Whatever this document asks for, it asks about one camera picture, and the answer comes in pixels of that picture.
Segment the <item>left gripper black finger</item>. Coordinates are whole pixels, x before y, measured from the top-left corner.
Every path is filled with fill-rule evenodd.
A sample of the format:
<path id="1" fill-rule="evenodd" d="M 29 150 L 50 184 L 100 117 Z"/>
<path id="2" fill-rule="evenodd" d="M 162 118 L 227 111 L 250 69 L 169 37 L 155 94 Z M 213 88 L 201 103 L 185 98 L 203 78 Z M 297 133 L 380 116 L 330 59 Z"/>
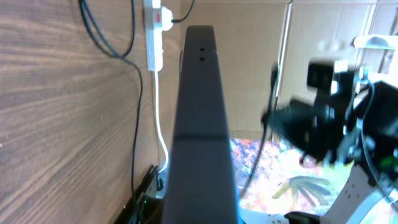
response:
<path id="1" fill-rule="evenodd" d="M 162 223 L 238 223 L 215 32 L 188 26 Z"/>

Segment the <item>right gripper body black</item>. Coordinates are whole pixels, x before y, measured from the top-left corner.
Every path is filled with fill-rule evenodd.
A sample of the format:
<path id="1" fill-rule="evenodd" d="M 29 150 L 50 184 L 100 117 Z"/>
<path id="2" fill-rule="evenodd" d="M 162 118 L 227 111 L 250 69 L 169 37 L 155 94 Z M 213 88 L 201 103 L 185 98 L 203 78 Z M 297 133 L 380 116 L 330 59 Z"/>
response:
<path id="1" fill-rule="evenodd" d="M 368 67 L 349 69 L 345 60 L 309 62 L 307 86 L 316 89 L 313 107 L 321 114 L 313 117 L 308 155 L 330 164 L 355 158 L 349 149 L 359 136 L 354 126 L 364 109 L 356 109 L 354 99 L 368 89 L 368 82 Z"/>

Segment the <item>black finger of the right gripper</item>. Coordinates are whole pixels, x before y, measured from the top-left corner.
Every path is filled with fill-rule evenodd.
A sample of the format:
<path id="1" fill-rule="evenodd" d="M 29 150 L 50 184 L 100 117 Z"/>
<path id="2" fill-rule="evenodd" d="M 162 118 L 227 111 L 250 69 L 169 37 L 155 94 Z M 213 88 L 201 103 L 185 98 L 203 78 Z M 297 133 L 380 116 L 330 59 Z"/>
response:
<path id="1" fill-rule="evenodd" d="M 296 148 L 315 159 L 325 158 L 328 149 L 325 131 L 330 123 L 330 107 L 311 106 L 292 100 L 287 106 L 262 115 L 264 128 L 271 128 Z"/>

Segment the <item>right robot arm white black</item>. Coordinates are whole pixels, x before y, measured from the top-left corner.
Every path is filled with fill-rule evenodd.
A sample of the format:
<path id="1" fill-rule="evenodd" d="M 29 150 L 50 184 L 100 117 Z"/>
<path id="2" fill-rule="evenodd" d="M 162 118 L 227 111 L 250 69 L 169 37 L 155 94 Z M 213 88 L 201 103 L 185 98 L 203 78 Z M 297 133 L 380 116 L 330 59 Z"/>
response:
<path id="1" fill-rule="evenodd" d="M 307 86 L 316 92 L 262 115 L 271 130 L 318 163 L 350 165 L 341 192 L 323 215 L 289 212 L 274 223 L 360 223 L 380 202 L 397 208 L 397 87 L 345 60 L 312 61 Z"/>

